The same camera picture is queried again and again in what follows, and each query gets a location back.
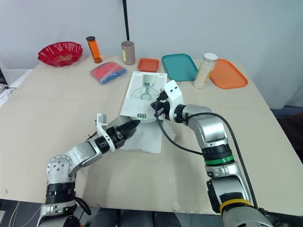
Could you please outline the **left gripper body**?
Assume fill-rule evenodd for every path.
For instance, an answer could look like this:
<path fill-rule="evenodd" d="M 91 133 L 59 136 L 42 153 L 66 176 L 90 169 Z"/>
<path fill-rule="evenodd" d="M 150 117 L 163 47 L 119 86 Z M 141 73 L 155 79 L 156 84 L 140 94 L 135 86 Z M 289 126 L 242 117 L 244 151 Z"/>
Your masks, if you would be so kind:
<path fill-rule="evenodd" d="M 109 135 L 116 149 L 121 148 L 125 144 L 126 138 L 123 132 L 124 128 L 122 125 L 112 126 L 106 129 L 106 133 Z"/>

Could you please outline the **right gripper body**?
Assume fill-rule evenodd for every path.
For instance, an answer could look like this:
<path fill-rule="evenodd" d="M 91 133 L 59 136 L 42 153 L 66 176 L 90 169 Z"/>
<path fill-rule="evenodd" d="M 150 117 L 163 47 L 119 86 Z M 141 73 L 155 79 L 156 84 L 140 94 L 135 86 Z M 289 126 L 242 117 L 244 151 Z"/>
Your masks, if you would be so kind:
<path fill-rule="evenodd" d="M 156 101 L 151 103 L 151 107 L 154 109 L 155 117 L 164 115 L 165 119 L 169 119 L 170 104 L 167 99 L 168 95 L 166 93 L 160 93 Z"/>

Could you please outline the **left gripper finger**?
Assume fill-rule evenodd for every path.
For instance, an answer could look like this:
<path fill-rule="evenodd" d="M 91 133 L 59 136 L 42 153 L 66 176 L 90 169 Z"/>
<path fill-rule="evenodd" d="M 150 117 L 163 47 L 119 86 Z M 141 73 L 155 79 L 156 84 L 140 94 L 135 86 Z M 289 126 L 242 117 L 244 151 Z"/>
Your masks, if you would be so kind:
<path fill-rule="evenodd" d="M 137 126 L 140 124 L 140 120 L 130 120 L 120 126 L 118 126 L 119 131 L 131 131 L 135 130 Z"/>
<path fill-rule="evenodd" d="M 123 128 L 123 137 L 127 140 L 131 138 L 136 132 L 136 126 L 125 126 Z"/>

